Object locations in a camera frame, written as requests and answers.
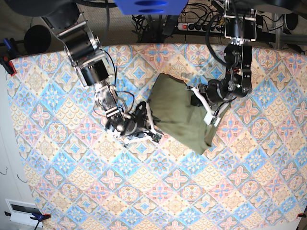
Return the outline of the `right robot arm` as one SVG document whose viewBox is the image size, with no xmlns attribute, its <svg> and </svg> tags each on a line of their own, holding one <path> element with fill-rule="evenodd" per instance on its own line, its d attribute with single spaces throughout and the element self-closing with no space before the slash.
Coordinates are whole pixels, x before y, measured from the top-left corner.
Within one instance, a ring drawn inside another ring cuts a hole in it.
<svg viewBox="0 0 307 230">
<path fill-rule="evenodd" d="M 29 17 L 40 17 L 64 44 L 72 67 L 85 87 L 94 88 L 94 101 L 105 112 L 106 129 L 116 137 L 139 139 L 156 138 L 156 130 L 149 104 L 140 102 L 132 112 L 123 98 L 119 97 L 114 84 L 107 79 L 116 76 L 107 67 L 114 68 L 110 55 L 103 50 L 99 38 L 94 35 L 79 5 L 105 8 L 116 7 L 114 3 L 88 0 L 8 0 L 7 5 L 16 13 Z"/>
</svg>

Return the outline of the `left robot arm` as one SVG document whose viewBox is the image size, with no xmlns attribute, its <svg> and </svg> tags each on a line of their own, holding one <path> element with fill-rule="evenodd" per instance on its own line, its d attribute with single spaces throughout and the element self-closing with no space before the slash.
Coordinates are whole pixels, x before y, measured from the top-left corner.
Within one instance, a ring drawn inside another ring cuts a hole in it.
<svg viewBox="0 0 307 230">
<path fill-rule="evenodd" d="M 224 49 L 224 58 L 220 59 L 210 45 L 210 29 L 214 21 L 224 19 L 224 36 L 231 40 Z M 214 106 L 243 98 L 252 91 L 251 63 L 252 46 L 248 44 L 257 38 L 256 11 L 249 6 L 242 7 L 234 0 L 226 0 L 224 12 L 211 18 L 206 30 L 205 42 L 212 57 L 225 67 L 223 80 L 210 80 L 208 84 L 199 84 L 196 89 Z"/>
</svg>

